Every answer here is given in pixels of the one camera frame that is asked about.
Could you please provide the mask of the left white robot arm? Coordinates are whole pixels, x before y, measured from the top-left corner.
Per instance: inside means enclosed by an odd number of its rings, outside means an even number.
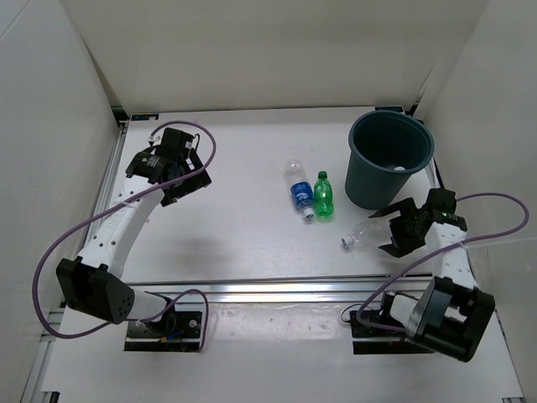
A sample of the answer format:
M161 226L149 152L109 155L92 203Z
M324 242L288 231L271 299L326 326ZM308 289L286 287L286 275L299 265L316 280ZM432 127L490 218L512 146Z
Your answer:
M128 255L151 212L211 184L206 171L146 196L139 192L173 180L201 167L196 152L180 151L170 157L137 153L126 169L117 196L118 210L103 219L91 241L75 259L62 259L56 268L67 306L107 322L144 321L158 336L173 332L174 309L167 297L135 291L121 281Z

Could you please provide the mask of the clear unlabeled plastic bottle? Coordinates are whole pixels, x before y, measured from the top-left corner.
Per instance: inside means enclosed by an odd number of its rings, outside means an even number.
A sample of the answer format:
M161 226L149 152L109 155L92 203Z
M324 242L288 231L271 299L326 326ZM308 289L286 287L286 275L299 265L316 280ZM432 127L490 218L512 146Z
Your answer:
M360 222L348 235L341 238L344 249L368 251L391 242L388 220L369 218Z

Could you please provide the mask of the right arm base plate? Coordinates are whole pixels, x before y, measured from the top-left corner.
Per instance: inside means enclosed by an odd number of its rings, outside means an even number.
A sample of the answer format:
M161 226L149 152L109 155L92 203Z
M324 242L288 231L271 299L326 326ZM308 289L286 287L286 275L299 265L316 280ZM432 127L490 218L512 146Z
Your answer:
M373 307L368 306L362 318L368 322L380 323L386 326L402 327L388 314L395 293L389 292ZM357 320L357 309L361 303L352 304L345 308L340 315L341 322L349 325L352 334L354 355L404 355L431 354L432 351L410 343L401 333L387 331L376 327L366 327Z

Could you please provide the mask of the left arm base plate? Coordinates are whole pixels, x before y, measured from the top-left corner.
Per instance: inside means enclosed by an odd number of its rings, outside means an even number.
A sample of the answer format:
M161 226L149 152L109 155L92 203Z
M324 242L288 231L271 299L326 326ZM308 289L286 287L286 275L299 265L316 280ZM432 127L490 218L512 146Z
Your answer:
M187 309L176 303L158 322L129 323L123 344L125 352L200 353L205 347L209 303Z

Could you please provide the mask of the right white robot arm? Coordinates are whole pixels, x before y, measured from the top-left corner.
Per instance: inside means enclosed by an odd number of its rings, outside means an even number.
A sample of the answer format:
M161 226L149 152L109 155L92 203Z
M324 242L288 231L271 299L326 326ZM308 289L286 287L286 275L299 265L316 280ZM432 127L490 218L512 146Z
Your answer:
M479 289L461 243L467 224L456 215L452 191L433 190L422 207L407 198L384 207L373 217L388 219L391 242L382 250L400 258L423 246L438 250L433 277L420 298L385 292L376 311L357 321L386 335L462 362L470 361L495 309L492 295Z

